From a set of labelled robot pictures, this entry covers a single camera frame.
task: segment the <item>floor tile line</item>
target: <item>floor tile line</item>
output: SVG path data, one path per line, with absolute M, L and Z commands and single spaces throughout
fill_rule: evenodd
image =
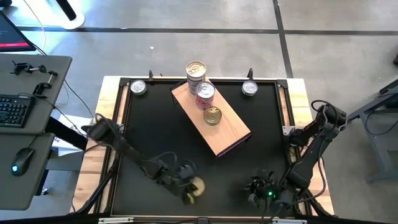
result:
M 282 57 L 284 59 L 286 77 L 293 78 L 293 70 L 292 70 L 292 65 L 290 63 L 289 51 L 287 50 L 285 30 L 282 22 L 282 16 L 280 14 L 279 3 L 278 0 L 273 0 L 272 2 L 274 3 L 275 17 L 279 31 L 280 47 L 282 49 Z
M 35 26 L 17 26 L 21 31 L 39 31 Z M 66 30 L 61 27 L 45 27 L 46 32 L 109 32 L 109 33 L 181 33 L 181 34 L 279 34 L 279 29 L 182 29 L 182 28 L 101 28 L 80 27 Z M 285 35 L 398 35 L 398 30 L 283 30 Z

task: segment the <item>white base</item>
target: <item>white base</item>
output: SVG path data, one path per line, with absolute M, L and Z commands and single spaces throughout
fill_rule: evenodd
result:
M 78 27 L 80 27 L 81 25 L 83 25 L 83 23 L 85 23 L 85 16 L 80 13 L 80 12 L 76 12 L 76 19 L 69 21 L 69 20 L 64 20 L 61 22 L 61 27 L 64 29 L 76 29 Z

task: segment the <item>white cable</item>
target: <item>white cable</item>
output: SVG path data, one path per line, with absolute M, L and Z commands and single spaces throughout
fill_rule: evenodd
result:
M 25 4 L 27 5 L 27 7 L 30 9 L 30 11 L 33 13 L 33 15 L 36 17 L 37 22 L 39 22 L 39 24 L 40 24 L 40 26 L 41 26 L 41 28 L 42 28 L 43 35 L 44 35 L 44 43 L 43 43 L 42 50 L 44 50 L 45 44 L 47 43 L 47 36 L 45 35 L 45 31 L 44 31 L 43 24 L 42 24 L 42 22 L 40 21 L 40 19 L 36 16 L 36 13 L 33 11 L 33 9 L 30 7 L 30 5 L 26 2 L 26 0 L 24 0 L 24 2 L 25 2 Z

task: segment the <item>monitor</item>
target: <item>monitor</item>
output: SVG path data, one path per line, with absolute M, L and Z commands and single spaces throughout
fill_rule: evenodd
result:
M 0 11 L 0 52 L 33 51 L 36 48 Z

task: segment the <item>keyboard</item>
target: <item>keyboard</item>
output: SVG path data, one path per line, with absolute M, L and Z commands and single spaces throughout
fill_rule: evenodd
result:
M 0 127 L 23 128 L 34 102 L 31 96 L 0 94 Z

